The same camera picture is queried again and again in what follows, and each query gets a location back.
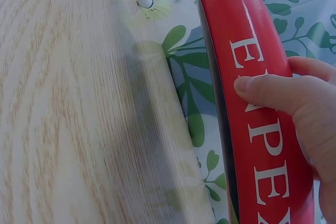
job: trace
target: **badminton shuttlecock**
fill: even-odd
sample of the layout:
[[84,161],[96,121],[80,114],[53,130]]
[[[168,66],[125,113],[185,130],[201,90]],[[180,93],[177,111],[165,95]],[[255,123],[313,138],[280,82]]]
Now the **badminton shuttlecock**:
[[138,5],[150,19],[163,18],[170,11],[169,0],[138,0]]

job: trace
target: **printed lettering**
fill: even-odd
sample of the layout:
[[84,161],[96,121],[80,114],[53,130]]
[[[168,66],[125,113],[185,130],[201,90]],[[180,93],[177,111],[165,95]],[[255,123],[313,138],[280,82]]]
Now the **printed lettering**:
[[[258,224],[268,224],[268,222],[264,220],[264,218],[260,215],[259,212],[258,212]],[[286,215],[283,217],[281,222],[279,222],[279,224],[290,224],[290,208],[288,208]]]
[[288,173],[287,173],[286,161],[283,167],[278,167],[278,168],[271,169],[271,170],[263,170],[263,171],[258,172],[256,168],[254,167],[254,175],[255,175],[255,182],[256,182],[257,203],[258,204],[264,205],[264,206],[266,205],[266,203],[261,199],[260,194],[259,194],[259,180],[261,179],[266,179],[266,178],[271,179],[272,191],[270,195],[268,195],[268,198],[271,198],[271,197],[276,197],[280,195],[280,193],[278,193],[275,189],[274,178],[277,176],[284,175],[285,180],[286,180],[286,192],[282,197],[283,198],[289,197]]
[[[268,144],[267,133],[272,133],[272,132],[279,132],[280,140],[279,140],[279,144],[278,144],[277,147],[272,147]],[[250,142],[251,143],[252,143],[253,137],[263,135],[265,146],[266,146],[266,149],[267,149],[268,153],[271,154],[272,156],[280,155],[280,153],[282,151],[283,141],[282,141],[282,133],[281,133],[279,119],[278,119],[278,122],[276,124],[261,126],[261,127],[254,128],[254,129],[252,129],[250,127],[250,125],[248,124],[248,133],[250,135]]]
[[251,39],[244,39],[244,40],[240,40],[238,42],[234,42],[232,43],[230,41],[230,45],[231,45],[231,50],[232,50],[232,54],[233,54],[233,58],[235,60],[235,64],[236,64],[236,68],[244,68],[243,65],[240,65],[238,63],[238,60],[237,60],[237,57],[236,57],[236,49],[239,48],[239,47],[245,47],[245,50],[246,50],[246,54],[247,54],[247,57],[245,59],[245,61],[248,61],[248,60],[253,60],[254,57],[251,56],[249,50],[248,50],[248,45],[256,45],[257,46],[257,49],[258,49],[258,52],[260,54],[260,57],[258,59],[258,61],[263,61],[264,60],[264,57],[263,57],[263,53],[261,52],[261,48],[260,48],[260,45],[259,45],[259,42],[257,40],[257,38],[251,38]]

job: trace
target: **red shuttlecock tube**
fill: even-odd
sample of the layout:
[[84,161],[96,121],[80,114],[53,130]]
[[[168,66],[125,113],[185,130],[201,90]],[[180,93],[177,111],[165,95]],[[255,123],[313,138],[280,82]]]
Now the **red shuttlecock tube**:
[[239,76],[292,77],[263,0],[197,0],[216,96],[231,223],[313,224],[313,174],[289,115],[243,101]]

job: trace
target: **tablecloth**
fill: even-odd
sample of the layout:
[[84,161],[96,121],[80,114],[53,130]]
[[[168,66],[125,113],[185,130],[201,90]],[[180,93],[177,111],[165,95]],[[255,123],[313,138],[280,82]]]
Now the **tablecloth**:
[[[225,173],[214,92],[195,0],[171,0],[160,40],[185,113],[218,224],[228,223]],[[336,63],[336,0],[264,0],[288,57]],[[316,205],[316,223],[323,222]]]

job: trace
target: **wood grain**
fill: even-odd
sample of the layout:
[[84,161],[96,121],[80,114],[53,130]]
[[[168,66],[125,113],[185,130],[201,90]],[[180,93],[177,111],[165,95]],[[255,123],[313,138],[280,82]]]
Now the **wood grain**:
[[0,0],[0,223],[213,223],[134,0]]

